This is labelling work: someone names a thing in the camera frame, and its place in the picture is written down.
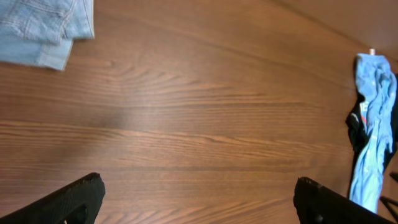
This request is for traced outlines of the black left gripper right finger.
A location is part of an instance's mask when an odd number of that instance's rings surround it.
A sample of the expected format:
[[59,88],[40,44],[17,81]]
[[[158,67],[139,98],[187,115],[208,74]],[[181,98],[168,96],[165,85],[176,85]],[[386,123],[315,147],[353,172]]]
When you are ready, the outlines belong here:
[[298,178],[293,202],[301,224],[390,223],[308,177]]

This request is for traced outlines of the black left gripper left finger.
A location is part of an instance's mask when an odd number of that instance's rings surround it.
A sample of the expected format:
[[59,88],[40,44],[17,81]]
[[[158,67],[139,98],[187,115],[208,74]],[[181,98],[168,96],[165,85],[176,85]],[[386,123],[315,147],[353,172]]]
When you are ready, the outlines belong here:
[[93,224],[106,189],[99,173],[92,172],[51,194],[1,218],[1,224]]

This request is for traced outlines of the light blue denim shorts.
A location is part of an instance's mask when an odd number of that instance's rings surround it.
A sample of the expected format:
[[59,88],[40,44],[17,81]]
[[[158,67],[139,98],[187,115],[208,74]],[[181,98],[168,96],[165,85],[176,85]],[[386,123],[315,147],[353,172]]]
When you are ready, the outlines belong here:
[[1,61],[64,70],[73,41],[94,39],[93,0],[1,0]]

